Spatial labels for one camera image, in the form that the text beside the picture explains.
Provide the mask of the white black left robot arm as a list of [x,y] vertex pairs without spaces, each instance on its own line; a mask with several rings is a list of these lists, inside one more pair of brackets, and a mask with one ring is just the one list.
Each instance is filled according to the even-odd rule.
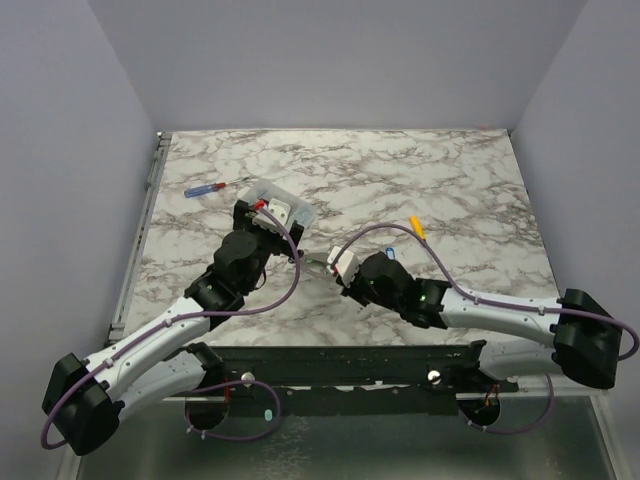
[[247,314],[245,298],[271,257],[301,264],[298,244],[315,215],[315,207],[283,195],[237,201],[232,231],[183,296],[113,345],[84,359],[68,354],[55,364],[42,403],[42,447],[54,449],[48,433],[56,428],[62,442],[83,456],[149,405],[174,394],[214,392],[225,379],[224,366],[199,337]]

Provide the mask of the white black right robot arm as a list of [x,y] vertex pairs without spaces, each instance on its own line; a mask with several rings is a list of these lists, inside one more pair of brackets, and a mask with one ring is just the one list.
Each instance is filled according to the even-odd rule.
[[364,261],[351,252],[330,254],[327,270],[344,296],[375,304],[423,329],[477,329],[513,337],[459,367],[461,383],[481,391],[494,379],[561,372],[594,389],[615,385],[622,329],[587,294],[517,298],[474,292],[450,281],[412,277],[379,252]]

